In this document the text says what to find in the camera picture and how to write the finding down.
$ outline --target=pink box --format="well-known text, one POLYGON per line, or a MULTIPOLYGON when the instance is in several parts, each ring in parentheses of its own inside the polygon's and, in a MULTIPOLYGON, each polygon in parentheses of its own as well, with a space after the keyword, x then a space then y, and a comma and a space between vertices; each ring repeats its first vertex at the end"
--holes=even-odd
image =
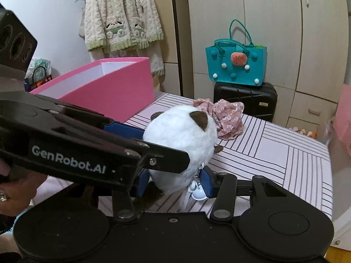
POLYGON ((65 101, 125 122, 155 97, 146 57, 100 59, 41 85, 31 93, 65 101))
POLYGON ((351 86, 343 86, 336 110, 334 130, 348 154, 351 155, 351 86))

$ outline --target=white plush toy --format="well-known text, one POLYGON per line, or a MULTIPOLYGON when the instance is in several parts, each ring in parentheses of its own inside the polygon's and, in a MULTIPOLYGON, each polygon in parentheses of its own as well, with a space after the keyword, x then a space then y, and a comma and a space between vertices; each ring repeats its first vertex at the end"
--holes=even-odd
POLYGON ((151 119, 143 139, 183 150, 190 158, 188 168, 181 174, 150 170, 156 187, 170 195, 187 187, 201 164, 209 162, 215 152, 217 129, 212 117, 189 105, 175 106, 166 112, 155 113, 151 119))

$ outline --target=mattress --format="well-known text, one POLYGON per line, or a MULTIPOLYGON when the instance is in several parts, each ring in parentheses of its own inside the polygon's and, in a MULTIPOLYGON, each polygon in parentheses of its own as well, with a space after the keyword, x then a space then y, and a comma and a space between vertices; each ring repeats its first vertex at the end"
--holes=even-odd
MULTIPOLYGON (((157 92, 156 100, 146 109, 126 121, 144 129, 150 116, 175 105, 191 104, 192 99, 157 92)), ((216 172, 229 172, 238 179, 263 175, 307 201, 332 218, 332 174, 327 146, 278 125, 243 115, 244 129, 235 140, 218 139, 224 150, 214 155, 208 166, 216 172)), ((70 182, 49 177, 38 189, 33 203, 38 204, 50 195, 70 185, 70 182)), ((159 199, 150 211, 178 212, 183 190, 159 199)), ((195 201, 190 198, 186 211, 211 212, 215 199, 195 201)), ((237 197, 235 216, 250 207, 249 197, 237 197)), ((111 197, 100 197, 99 209, 112 215, 111 197)))

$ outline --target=fluffy cream jacket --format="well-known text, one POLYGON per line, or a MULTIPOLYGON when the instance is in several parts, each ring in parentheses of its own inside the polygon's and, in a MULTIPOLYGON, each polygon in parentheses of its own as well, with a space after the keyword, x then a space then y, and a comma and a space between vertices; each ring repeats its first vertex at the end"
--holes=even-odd
POLYGON ((88 51, 144 49, 163 39, 154 0, 86 0, 84 27, 88 51))

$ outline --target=pink floral cloth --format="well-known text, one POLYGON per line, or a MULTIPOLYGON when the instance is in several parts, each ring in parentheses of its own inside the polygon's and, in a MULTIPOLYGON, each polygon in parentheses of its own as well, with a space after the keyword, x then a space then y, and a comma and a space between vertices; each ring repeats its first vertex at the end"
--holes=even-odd
POLYGON ((244 110, 242 102, 230 103, 220 99, 213 104, 210 99, 197 99, 193 106, 213 118, 217 127, 217 135, 224 140, 235 139, 243 130, 241 114, 244 110))

